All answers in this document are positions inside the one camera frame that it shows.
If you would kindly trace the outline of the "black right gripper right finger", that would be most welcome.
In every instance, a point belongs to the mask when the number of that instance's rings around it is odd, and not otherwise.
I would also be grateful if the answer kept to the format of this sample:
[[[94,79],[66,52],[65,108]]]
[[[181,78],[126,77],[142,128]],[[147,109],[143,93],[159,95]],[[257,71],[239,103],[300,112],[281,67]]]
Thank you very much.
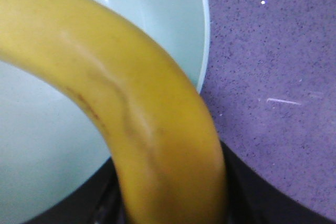
[[[227,223],[335,223],[289,198],[222,143],[228,175]]]

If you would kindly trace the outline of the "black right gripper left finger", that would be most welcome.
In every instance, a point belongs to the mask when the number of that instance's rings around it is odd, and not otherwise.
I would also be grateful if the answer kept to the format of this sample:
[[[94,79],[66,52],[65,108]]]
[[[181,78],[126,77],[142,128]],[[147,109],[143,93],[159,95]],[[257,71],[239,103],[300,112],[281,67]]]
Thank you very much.
[[[126,223],[111,159],[74,193],[26,223]]]

